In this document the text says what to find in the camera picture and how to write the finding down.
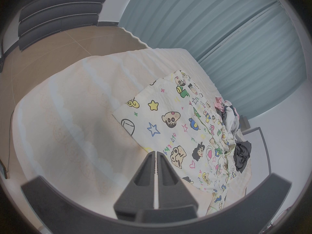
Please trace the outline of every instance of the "mattress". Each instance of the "mattress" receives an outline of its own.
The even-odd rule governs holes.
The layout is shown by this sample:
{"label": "mattress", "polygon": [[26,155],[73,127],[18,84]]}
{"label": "mattress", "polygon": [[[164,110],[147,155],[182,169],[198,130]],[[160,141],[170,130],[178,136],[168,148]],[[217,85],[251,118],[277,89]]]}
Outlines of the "mattress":
{"label": "mattress", "polygon": [[[221,97],[184,49],[87,57],[43,81],[17,104],[13,116],[14,148],[26,178],[41,175],[76,203],[116,218],[113,204],[147,152],[112,112],[178,69],[189,73],[210,104]],[[244,197],[250,178],[248,162],[231,182],[224,207]],[[212,194],[183,182],[199,203],[198,216],[204,216]]]}

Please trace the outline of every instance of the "white garment with cartoon print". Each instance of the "white garment with cartoon print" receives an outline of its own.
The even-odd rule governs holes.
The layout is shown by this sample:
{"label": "white garment with cartoon print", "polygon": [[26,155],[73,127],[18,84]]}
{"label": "white garment with cartoon print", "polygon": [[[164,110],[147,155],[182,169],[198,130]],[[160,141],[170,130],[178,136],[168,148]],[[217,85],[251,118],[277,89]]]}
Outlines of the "white garment with cartoon print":
{"label": "white garment with cartoon print", "polygon": [[156,80],[113,115],[147,152],[163,152],[181,178],[215,193],[208,213],[223,208],[235,141],[185,72]]}

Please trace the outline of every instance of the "teal curtain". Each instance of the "teal curtain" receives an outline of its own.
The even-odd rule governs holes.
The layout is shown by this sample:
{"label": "teal curtain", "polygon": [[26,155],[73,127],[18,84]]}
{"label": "teal curtain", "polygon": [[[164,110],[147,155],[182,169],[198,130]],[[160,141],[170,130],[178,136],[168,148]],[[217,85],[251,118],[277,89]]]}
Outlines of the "teal curtain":
{"label": "teal curtain", "polygon": [[130,0],[118,26],[152,48],[188,50],[248,119],[306,79],[298,35],[278,0]]}

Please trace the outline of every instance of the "tile floor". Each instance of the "tile floor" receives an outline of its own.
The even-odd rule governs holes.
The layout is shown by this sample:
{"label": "tile floor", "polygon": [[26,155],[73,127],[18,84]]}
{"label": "tile floor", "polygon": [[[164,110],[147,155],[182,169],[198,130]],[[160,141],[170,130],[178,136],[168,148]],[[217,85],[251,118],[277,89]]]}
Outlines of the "tile floor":
{"label": "tile floor", "polygon": [[35,86],[80,59],[144,48],[144,44],[121,28],[87,26],[49,36],[23,52],[17,47],[5,59],[0,73],[0,159],[8,169],[8,179],[1,174],[0,183],[35,228],[42,223],[20,189],[27,180],[15,154],[12,130],[9,156],[10,116],[15,106]]}

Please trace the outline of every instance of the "pile of clothes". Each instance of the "pile of clothes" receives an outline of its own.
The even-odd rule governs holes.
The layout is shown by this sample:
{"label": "pile of clothes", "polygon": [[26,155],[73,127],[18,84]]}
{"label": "pile of clothes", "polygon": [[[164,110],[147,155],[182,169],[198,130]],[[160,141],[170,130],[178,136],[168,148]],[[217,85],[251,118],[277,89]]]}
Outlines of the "pile of clothes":
{"label": "pile of clothes", "polygon": [[225,125],[226,131],[231,132],[236,140],[236,147],[234,150],[234,161],[236,170],[242,173],[247,165],[252,150],[252,144],[248,141],[238,142],[236,139],[236,132],[239,129],[239,114],[236,108],[228,100],[222,102],[221,97],[216,97],[214,103],[218,115],[221,116],[222,122]]}

